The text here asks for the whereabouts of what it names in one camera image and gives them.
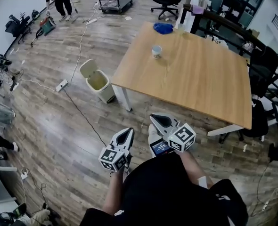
small screen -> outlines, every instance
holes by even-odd
[[[166,151],[171,151],[172,149],[168,146],[168,143],[166,141],[161,141],[159,142],[158,144],[156,145],[153,145],[152,146],[152,149],[155,153],[155,155],[159,155],[159,154],[162,154]]]

trash can lid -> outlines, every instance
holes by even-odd
[[[84,78],[88,78],[97,70],[97,64],[93,59],[88,59],[79,70]]]

table top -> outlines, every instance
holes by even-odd
[[[162,47],[152,57],[152,46]],[[246,61],[191,33],[161,35],[144,22],[116,70],[112,84],[251,129]]]

trash can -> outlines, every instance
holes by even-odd
[[[88,59],[80,67],[82,76],[86,79],[88,87],[95,93],[104,103],[109,103],[115,98],[112,84],[105,73],[97,68],[93,59]]]

wooden floor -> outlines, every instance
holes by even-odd
[[[80,15],[88,19],[96,1],[81,0],[75,6]],[[133,6],[124,14],[107,14],[88,25],[79,65],[92,58],[111,78],[143,21],[158,21],[159,11],[151,13],[151,7],[157,7],[152,0],[134,0]],[[40,37],[31,48],[30,43],[38,29],[36,21],[32,25],[34,33],[27,35],[25,43],[15,44],[13,48],[18,51],[8,58],[14,61],[10,66],[12,71],[25,71],[22,79],[31,79],[55,89],[63,79],[69,80],[72,76],[85,24],[81,18],[74,24],[71,21],[58,22],[59,14],[55,8],[51,15],[57,23],[56,29],[46,37]],[[169,22],[175,22],[172,16],[168,18]],[[106,105],[90,91],[79,67],[66,91],[105,142],[123,128],[135,129],[132,168],[151,158],[147,144],[150,113],[167,112],[187,122],[197,133],[191,152],[205,171],[215,182],[231,179],[249,214],[254,210],[257,183],[268,164],[269,144],[278,142],[277,127],[270,127],[263,143],[249,138],[239,142],[233,133],[225,144],[220,145],[218,137],[208,137],[206,133],[225,126],[224,122],[135,92],[129,93],[133,105],[131,112],[127,112],[117,100]],[[19,168],[19,173],[14,177],[3,177],[7,187],[22,202],[24,195],[19,174],[22,167],[29,168],[37,184],[47,185],[43,190],[47,203],[59,212],[62,223],[78,225],[88,207],[100,208],[105,199],[110,176],[98,162],[103,144],[63,91],[57,93],[21,81],[7,99],[7,104],[15,110],[16,118],[4,134],[21,148],[19,153],[9,153],[9,161]],[[272,162],[260,182],[259,199],[265,202],[277,187],[278,162]],[[25,182],[25,193],[28,211],[39,210],[43,200],[30,179]],[[266,211],[260,212],[261,209],[259,203],[249,225],[272,225],[277,218],[278,196],[272,196]]]

